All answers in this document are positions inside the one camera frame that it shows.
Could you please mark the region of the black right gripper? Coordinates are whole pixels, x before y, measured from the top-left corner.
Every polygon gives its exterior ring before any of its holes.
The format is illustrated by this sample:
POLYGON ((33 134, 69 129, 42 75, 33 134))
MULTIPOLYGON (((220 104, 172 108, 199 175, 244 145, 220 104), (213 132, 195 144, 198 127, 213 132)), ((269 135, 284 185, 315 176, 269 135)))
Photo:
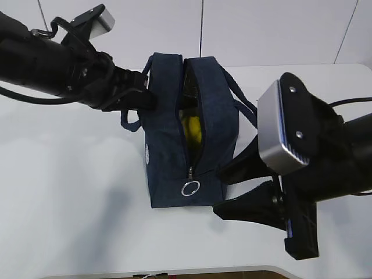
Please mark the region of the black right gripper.
MULTIPOLYGON (((296 260, 319 256, 317 202, 360 192, 360 119, 344 121, 332 105, 315 96, 312 100, 320 124, 319 151, 306 167, 282 176, 284 205, 273 180, 213 205, 222 220, 287 229, 285 250, 296 260)), ((219 180, 227 185, 276 175, 259 155, 258 136, 218 169, 219 180)))

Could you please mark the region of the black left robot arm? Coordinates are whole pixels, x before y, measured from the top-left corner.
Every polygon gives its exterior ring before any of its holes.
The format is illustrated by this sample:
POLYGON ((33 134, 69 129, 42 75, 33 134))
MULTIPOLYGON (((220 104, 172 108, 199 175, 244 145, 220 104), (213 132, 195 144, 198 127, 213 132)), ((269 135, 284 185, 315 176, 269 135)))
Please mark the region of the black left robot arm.
POLYGON ((36 105, 82 103, 103 112, 152 110, 156 97, 146 74, 116 66, 90 43, 96 30, 112 30, 113 16, 100 4, 51 30, 29 30, 1 13, 1 81, 51 95, 36 98, 1 88, 1 95, 36 105))

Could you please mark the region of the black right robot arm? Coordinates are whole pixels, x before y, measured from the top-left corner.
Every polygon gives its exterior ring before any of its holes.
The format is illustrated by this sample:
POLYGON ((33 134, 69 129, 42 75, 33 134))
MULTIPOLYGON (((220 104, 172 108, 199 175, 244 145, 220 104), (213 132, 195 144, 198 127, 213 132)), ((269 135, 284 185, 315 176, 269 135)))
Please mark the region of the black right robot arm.
POLYGON ((218 172, 231 185, 254 178, 264 181, 249 192, 213 206, 223 220, 248 221, 284 230, 286 252, 296 260, 319 256, 317 203, 371 192, 371 115, 344 121, 332 105, 313 97, 320 124, 319 148, 310 163, 279 176, 258 153, 258 139, 218 172))

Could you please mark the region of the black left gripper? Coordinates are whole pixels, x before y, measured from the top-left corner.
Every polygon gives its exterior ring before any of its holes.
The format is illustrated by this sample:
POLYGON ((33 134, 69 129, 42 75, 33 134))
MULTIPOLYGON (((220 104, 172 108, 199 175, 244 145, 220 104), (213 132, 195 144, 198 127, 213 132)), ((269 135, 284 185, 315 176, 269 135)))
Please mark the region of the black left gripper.
POLYGON ((156 108, 146 75, 116 66, 107 53, 64 49, 59 58, 61 105, 82 103, 101 111, 156 108))

